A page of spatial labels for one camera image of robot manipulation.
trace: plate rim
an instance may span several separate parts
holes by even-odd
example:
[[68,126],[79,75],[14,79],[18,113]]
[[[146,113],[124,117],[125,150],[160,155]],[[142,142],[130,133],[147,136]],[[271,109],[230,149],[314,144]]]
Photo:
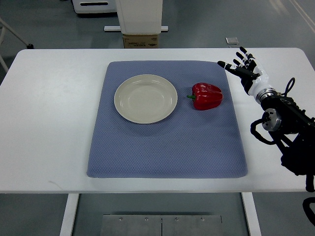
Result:
[[[175,96],[175,97],[176,97],[176,102],[172,102],[172,104],[174,104],[173,109],[172,109],[169,113],[167,113],[167,115],[165,115],[164,117],[159,118],[159,119],[157,119],[157,120],[155,120],[155,121],[139,122],[139,121],[134,121],[133,119],[126,118],[126,117],[120,112],[120,110],[117,108],[118,105],[116,104],[116,97],[118,96],[119,89],[120,89],[124,84],[128,83],[128,81],[134,79],[135,77],[139,77],[139,76],[154,76],[154,77],[159,77],[159,78],[161,78],[162,80],[164,80],[165,82],[167,82],[167,83],[169,84],[170,88],[172,88],[172,90],[174,90],[174,95],[176,95],[176,96]],[[160,76],[160,75],[155,75],[155,74],[140,74],[140,75],[132,76],[132,77],[130,77],[130,78],[124,80],[124,81],[117,87],[117,89],[116,89],[116,91],[115,91],[115,94],[114,94],[114,105],[115,105],[116,111],[117,111],[124,119],[126,119],[126,120],[128,120],[128,121],[131,121],[131,122],[133,122],[133,123],[136,123],[136,124],[153,124],[153,123],[157,123],[157,122],[159,122],[159,121],[161,121],[161,120],[167,118],[167,117],[168,117],[170,114],[172,114],[173,111],[175,110],[175,107],[176,107],[176,105],[177,105],[177,102],[178,102],[178,94],[177,94],[177,90],[176,90],[175,86],[174,86],[168,79],[166,79],[166,78],[164,78],[164,77],[162,77],[162,76]]]

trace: red bell pepper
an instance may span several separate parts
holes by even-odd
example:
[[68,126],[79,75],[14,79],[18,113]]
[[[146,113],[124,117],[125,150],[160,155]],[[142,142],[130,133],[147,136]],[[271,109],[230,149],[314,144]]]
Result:
[[220,105],[223,94],[217,86],[198,83],[192,87],[192,95],[187,95],[187,97],[192,98],[194,108],[203,111]]

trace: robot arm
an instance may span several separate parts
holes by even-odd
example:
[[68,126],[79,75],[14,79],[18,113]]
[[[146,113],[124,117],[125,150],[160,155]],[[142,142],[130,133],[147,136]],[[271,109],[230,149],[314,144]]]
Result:
[[[306,175],[306,190],[314,192],[315,175],[315,118],[305,115],[300,110],[288,92],[292,89],[295,79],[292,78],[285,90],[279,93],[269,84],[269,76],[259,61],[245,48],[237,52],[241,62],[233,60],[236,65],[218,61],[218,65],[228,72],[241,78],[245,92],[255,98],[264,110],[261,119],[251,124],[251,133],[260,141],[268,145],[277,145],[281,153],[282,165],[298,175]],[[257,131],[256,126],[262,124],[273,139],[264,139]],[[297,134],[291,141],[287,135]]]

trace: ceramic plate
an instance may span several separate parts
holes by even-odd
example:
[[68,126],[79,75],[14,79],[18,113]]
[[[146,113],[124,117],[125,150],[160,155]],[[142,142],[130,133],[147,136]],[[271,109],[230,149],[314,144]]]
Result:
[[125,119],[138,124],[150,124],[172,113],[177,104],[177,92],[161,76],[137,75],[117,88],[114,103]]

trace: blue towel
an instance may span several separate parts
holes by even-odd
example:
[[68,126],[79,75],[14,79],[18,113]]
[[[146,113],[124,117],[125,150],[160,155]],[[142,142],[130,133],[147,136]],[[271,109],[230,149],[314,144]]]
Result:
[[[170,81],[178,94],[167,118],[136,124],[115,109],[114,94],[130,77],[154,74]],[[223,93],[220,106],[198,111],[191,94],[205,82]],[[237,178],[247,165],[224,69],[207,61],[115,61],[101,93],[87,175],[98,178]]]

